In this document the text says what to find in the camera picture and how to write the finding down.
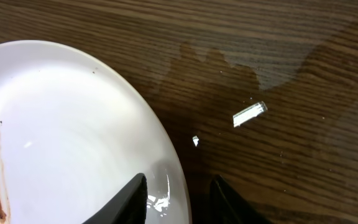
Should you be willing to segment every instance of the white plate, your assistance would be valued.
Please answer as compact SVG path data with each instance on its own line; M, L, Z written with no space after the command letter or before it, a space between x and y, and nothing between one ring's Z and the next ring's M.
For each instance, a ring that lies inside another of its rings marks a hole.
M65 45L0 45L1 223L81 224L138 172L146 223L191 222L172 143L125 79Z

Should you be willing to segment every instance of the black object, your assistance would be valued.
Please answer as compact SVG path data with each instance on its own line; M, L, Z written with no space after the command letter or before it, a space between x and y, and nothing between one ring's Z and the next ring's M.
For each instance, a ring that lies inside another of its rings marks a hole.
M100 211L83 224L144 224L147 183L137 174Z
M209 197L218 224L271 224L258 214L230 185L217 175L211 182Z

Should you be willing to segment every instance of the wooden table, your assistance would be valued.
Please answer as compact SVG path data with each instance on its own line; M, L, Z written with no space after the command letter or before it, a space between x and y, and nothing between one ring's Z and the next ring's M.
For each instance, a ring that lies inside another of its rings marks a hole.
M21 39L83 50L139 91L194 223L214 174L275 223L358 223L358 1L0 0L0 43Z

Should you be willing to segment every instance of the dark brown tabletop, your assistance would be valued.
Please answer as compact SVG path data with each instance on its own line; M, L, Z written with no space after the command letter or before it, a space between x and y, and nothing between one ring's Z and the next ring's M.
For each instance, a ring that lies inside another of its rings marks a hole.
M193 223L210 222L215 174L275 223L358 223L358 1L0 0L0 43L22 39L135 87L177 150Z

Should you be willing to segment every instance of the wood grain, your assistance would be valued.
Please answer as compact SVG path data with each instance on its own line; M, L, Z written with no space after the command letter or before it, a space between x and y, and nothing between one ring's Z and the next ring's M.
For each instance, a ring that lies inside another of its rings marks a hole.
M275 223L358 223L358 1L0 0L0 43L21 39L83 50L139 91L194 223L211 221L214 174Z

